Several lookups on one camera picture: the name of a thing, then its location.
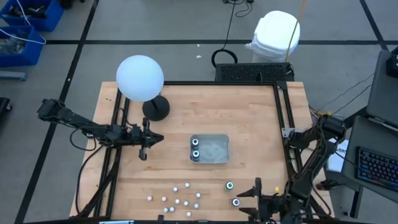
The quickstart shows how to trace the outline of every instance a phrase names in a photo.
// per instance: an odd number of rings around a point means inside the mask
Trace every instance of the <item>wooden tabletop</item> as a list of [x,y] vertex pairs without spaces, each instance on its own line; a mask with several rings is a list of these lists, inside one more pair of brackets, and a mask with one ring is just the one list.
[[[288,83],[290,104],[297,128],[312,124],[303,83]],[[110,123],[117,86],[104,82],[98,97],[93,121]],[[280,127],[275,98],[271,86],[164,86],[162,96],[170,102],[170,114],[163,121],[151,122],[150,129],[165,139],[147,150],[147,161],[138,158],[139,146],[123,147],[118,182],[113,203],[112,219],[156,220],[164,208],[175,208],[164,214],[166,220],[247,220],[248,215],[229,204],[236,194],[250,189],[254,179],[262,179],[262,193],[281,192],[287,181]],[[287,127],[283,94],[280,91]],[[131,102],[128,121],[141,125],[142,103]],[[190,161],[192,134],[227,134],[231,160],[227,164],[194,164]],[[88,148],[93,147],[89,141]],[[80,209],[87,204],[98,188],[105,150],[101,150],[86,165],[80,185]],[[86,152],[85,159],[91,154]],[[306,161],[311,151],[302,153]],[[323,171],[315,183],[324,180]],[[234,183],[230,192],[224,190],[227,181]],[[184,183],[190,183],[186,189]],[[328,192],[320,192],[332,209]],[[326,206],[317,198],[327,212]],[[104,214],[108,193],[103,196]],[[200,208],[195,210],[193,204]],[[242,198],[240,207],[256,207],[254,198]],[[76,214],[72,206],[71,215]]]

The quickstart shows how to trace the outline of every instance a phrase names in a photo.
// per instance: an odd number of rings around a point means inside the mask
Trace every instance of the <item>lamp base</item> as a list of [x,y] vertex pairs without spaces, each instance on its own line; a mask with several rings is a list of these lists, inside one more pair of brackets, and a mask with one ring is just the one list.
[[143,104],[142,111],[150,121],[161,121],[169,115],[170,104],[163,96],[156,96]]

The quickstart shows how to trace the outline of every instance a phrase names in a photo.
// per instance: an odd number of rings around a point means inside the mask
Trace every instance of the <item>blue bin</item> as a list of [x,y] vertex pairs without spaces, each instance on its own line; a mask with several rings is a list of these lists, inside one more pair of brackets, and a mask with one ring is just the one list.
[[[45,11],[45,19],[27,18],[30,24],[32,24],[37,31],[53,31],[63,14],[63,9],[57,0],[19,0],[19,2],[22,7],[29,4],[48,6]],[[0,11],[0,18],[4,19],[10,26],[28,25],[23,17],[7,15],[11,6],[20,8],[16,0],[8,0],[6,5]]]
[[[0,27],[9,34],[15,34],[16,30],[21,30],[29,34],[29,40],[35,40],[38,42],[43,42],[41,36],[35,31],[32,26],[14,26],[14,27]],[[9,38],[6,34],[0,32],[0,39]],[[24,65],[35,65],[39,61],[40,53],[42,51],[43,45],[26,42],[24,51],[20,54],[12,55],[1,55],[0,54],[0,67],[10,67],[10,66],[24,66]]]

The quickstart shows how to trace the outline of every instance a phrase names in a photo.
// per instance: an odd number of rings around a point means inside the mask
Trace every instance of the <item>metal tray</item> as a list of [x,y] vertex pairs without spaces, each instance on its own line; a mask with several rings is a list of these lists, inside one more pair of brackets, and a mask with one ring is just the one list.
[[[199,141],[199,160],[194,161],[192,157],[191,142],[194,139]],[[229,149],[229,137],[226,134],[194,134],[190,139],[190,159],[199,164],[224,164],[231,159]]]

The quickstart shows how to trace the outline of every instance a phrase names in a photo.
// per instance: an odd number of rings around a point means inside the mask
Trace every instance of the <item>small cylinder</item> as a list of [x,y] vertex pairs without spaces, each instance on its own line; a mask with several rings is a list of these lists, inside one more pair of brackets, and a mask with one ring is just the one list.
[[232,190],[234,188],[234,184],[232,182],[227,182],[225,183],[225,190],[229,191]]
[[195,162],[199,161],[199,151],[195,150],[195,151],[192,152],[192,159]]
[[232,198],[231,199],[231,205],[234,206],[234,207],[238,207],[240,203],[241,202],[237,198]]
[[191,146],[193,150],[198,150],[199,148],[199,140],[198,139],[192,139]]

